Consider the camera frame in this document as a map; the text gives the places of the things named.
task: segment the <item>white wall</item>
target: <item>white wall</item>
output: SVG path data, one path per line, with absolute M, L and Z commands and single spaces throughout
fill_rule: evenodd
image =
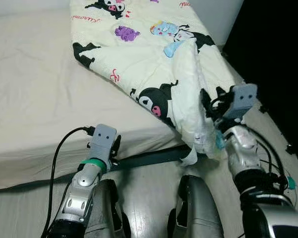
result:
M 189 0 L 189 2 L 215 43 L 224 45 L 243 0 Z M 69 5 L 70 0 L 0 0 L 0 15 L 69 7 Z
M 189 0 L 217 45 L 224 45 L 243 0 Z

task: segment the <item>cartoon print blanket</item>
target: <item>cartoon print blanket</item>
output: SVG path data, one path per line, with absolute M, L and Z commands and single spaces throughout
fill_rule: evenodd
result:
M 111 80 L 182 135 L 214 154 L 215 130 L 200 90 L 234 84 L 212 38 L 182 0 L 72 0 L 74 57 Z

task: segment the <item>floor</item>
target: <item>floor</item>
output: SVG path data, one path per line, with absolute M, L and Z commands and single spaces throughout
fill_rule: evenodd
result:
M 236 81 L 242 79 L 231 69 Z M 285 152 L 286 141 L 267 114 L 258 111 L 260 103 L 246 115 L 249 126 L 261 132 L 278 151 L 285 169 L 298 184 L 298 160 Z M 263 151 L 259 156 L 267 160 Z M 177 187 L 184 174 L 202 177 L 209 186 L 219 210 L 224 236 L 236 238 L 243 233 L 239 196 L 227 167 L 227 160 L 199 158 L 197 164 L 183 168 L 178 161 L 147 165 L 128 170 L 113 171 L 103 178 L 111 178 L 119 190 L 120 203 L 127 214 L 133 238 L 165 238 L 168 214 L 175 205 Z M 54 186 L 54 217 L 66 185 Z M 298 187 L 287 190 L 298 210 Z M 28 185 L 0 191 L 0 238 L 37 238 L 46 220 L 47 184 Z

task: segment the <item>bed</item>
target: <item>bed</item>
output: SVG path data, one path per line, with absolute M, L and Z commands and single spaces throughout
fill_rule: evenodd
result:
M 184 144 L 172 126 L 75 60 L 74 18 L 90 20 L 69 9 L 0 17 L 0 189 L 48 179 L 58 143 L 80 126 L 116 128 L 122 135 L 118 159 Z M 230 78 L 219 62 L 219 72 Z M 83 132 L 68 139 L 56 178 L 76 171 L 88 140 Z

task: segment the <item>green band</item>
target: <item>green band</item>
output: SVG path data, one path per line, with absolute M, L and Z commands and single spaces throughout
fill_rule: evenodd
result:
M 103 174 L 107 172 L 107 166 L 104 162 L 102 162 L 99 159 L 89 159 L 89 160 L 83 160 L 81 164 L 94 164 L 101 168 Z

